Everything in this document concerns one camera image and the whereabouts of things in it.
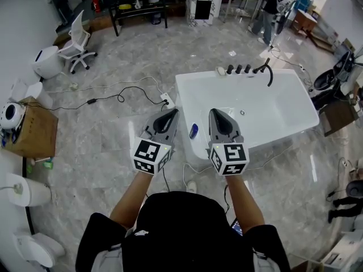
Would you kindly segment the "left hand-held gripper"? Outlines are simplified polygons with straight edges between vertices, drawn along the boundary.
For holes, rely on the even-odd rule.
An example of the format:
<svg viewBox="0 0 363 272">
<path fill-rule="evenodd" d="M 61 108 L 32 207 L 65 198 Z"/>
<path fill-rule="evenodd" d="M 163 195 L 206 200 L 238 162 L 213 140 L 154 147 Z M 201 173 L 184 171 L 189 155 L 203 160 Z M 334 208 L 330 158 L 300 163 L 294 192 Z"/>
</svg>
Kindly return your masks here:
<svg viewBox="0 0 363 272">
<path fill-rule="evenodd" d="M 135 137 L 130 153 L 135 170 L 155 176 L 171 160 L 179 117 L 176 108 L 149 117 L 145 129 Z"/>
</svg>

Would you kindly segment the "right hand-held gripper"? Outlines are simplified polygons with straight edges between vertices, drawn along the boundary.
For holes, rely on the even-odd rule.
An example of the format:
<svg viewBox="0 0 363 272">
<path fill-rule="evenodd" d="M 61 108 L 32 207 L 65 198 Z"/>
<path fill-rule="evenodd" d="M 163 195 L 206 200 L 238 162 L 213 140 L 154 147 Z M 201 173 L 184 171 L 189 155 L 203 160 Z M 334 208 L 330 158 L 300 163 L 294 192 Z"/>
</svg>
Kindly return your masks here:
<svg viewBox="0 0 363 272">
<path fill-rule="evenodd" d="M 250 158 L 236 120 L 219 109 L 209 112 L 209 160 L 220 176 L 241 175 Z"/>
</svg>

